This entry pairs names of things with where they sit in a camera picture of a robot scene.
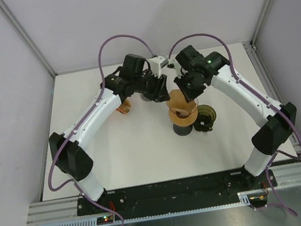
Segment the brown paper coffee filter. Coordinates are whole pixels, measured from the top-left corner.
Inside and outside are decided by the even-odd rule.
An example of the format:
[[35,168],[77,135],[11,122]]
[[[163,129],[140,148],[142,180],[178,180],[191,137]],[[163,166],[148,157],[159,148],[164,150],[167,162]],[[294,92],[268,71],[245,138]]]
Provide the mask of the brown paper coffee filter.
[[188,102],[181,90],[174,89],[170,91],[169,95],[170,100],[166,102],[166,105],[171,112],[177,115],[186,116],[196,110],[197,103],[194,100]]

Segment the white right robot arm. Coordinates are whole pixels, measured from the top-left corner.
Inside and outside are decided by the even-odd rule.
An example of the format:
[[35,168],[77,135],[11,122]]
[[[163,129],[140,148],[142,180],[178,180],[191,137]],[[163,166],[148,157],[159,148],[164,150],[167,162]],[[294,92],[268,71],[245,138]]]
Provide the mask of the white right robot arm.
[[212,86],[243,108],[258,125],[259,130],[252,137],[253,150],[243,167],[246,173],[242,174],[243,185],[256,189],[262,183],[261,174],[271,158],[292,134],[297,112],[295,105],[281,104],[257,92],[218,52],[203,56],[189,45],[169,63],[176,70],[174,82],[186,101],[196,99],[207,86]]

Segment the pink glass dripper cone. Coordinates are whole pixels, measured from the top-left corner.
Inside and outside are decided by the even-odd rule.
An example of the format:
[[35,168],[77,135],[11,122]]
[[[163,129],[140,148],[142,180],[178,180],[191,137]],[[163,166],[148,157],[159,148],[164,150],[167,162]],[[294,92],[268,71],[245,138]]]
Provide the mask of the pink glass dripper cone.
[[186,99],[168,101],[167,106],[169,118],[175,125],[185,127],[193,124],[197,118],[197,103],[194,100],[189,103]]

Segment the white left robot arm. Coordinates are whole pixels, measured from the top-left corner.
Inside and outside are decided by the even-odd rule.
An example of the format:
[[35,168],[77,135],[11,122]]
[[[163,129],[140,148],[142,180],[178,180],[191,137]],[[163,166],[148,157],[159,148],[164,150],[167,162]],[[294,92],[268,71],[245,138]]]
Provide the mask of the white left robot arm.
[[108,207],[105,189],[93,173],[94,162],[87,154],[91,139],[107,118],[135,93],[156,103],[168,101],[165,74],[169,60],[163,56],[145,59],[127,54],[123,64],[107,75],[96,98],[79,120],[62,134],[52,133],[49,148],[55,166],[72,179],[89,197],[88,207],[98,213]]

